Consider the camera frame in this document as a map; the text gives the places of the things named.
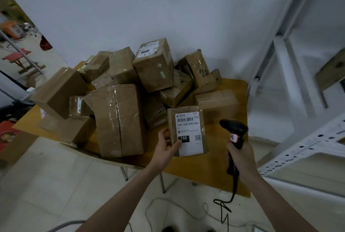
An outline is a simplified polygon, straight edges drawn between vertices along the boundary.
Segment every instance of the wooden table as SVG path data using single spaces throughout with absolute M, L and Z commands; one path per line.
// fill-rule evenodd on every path
M 224 89 L 232 89 L 235 92 L 240 103 L 239 113 L 235 119 L 247 125 L 247 83 L 241 80 L 224 78 L 218 90 Z M 14 128 L 59 141 L 57 136 L 38 126 L 40 120 L 40 108 L 36 105 L 14 125 Z M 111 161 L 115 165 L 129 168 L 147 166 L 152 158 L 153 151 L 158 141 L 158 131 L 164 127 L 167 127 L 167 125 L 148 131 L 148 146 L 144 154 L 123 157 Z M 164 169 L 164 172 L 187 178 L 207 186 L 216 187 L 221 190 L 232 191 L 232 176 L 226 174 L 226 169 L 228 167 L 226 142 L 229 140 L 229 132 L 223 129 L 219 124 L 208 124 L 205 127 L 205 131 L 209 152 L 197 156 L 174 157 L 166 169 Z M 100 157 L 97 130 L 93 133 L 84 149 L 78 151 L 91 156 Z M 250 191 L 242 182 L 238 184 L 237 193 L 250 197 Z

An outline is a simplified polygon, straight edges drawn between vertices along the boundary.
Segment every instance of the sticker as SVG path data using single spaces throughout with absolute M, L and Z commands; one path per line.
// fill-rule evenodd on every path
M 232 143 L 237 143 L 238 141 L 238 136 L 236 134 L 230 134 L 230 141 Z
M 81 97 L 78 97 L 78 108 L 77 108 L 77 112 L 80 113 L 81 110 Z
M 138 58 L 146 57 L 157 52 L 159 41 L 154 41 L 140 47 L 138 51 Z
M 202 154 L 204 152 L 201 138 L 199 112 L 175 114 L 177 139 L 182 140 L 180 156 Z
M 43 109 L 41 109 L 41 118 L 44 118 L 45 115 L 46 115 L 46 112 Z

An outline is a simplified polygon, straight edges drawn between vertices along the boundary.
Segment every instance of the barcode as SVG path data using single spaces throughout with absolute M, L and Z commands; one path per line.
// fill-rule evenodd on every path
M 177 122 L 185 122 L 185 121 L 193 121 L 192 117 L 183 117 L 180 119 L 177 119 Z

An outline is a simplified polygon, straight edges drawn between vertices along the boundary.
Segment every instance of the barcode scanner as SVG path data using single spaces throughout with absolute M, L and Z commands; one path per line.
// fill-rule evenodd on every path
M 230 141 L 234 144 L 234 146 L 237 149 L 241 149 L 243 145 L 243 136 L 248 132 L 248 127 L 244 125 L 242 122 L 239 122 L 237 120 L 221 120 L 219 121 L 219 124 L 222 128 L 230 132 Z M 234 164 L 234 160 L 231 157 L 230 152 L 228 153 L 229 153 L 229 166 L 228 166 L 228 169 L 226 170 L 226 173 L 228 175 L 233 176 L 233 195 L 231 197 L 231 200 L 227 202 L 227 203 L 230 203 L 234 199 L 234 196 L 237 191 L 239 171 Z

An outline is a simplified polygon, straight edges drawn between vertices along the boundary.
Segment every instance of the person's right hand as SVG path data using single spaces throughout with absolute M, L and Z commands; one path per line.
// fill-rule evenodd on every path
M 253 148 L 247 141 L 243 143 L 240 150 L 235 148 L 232 142 L 227 143 L 226 147 L 234 160 L 235 166 L 238 168 L 239 178 L 243 183 L 246 184 L 260 176 L 256 168 Z

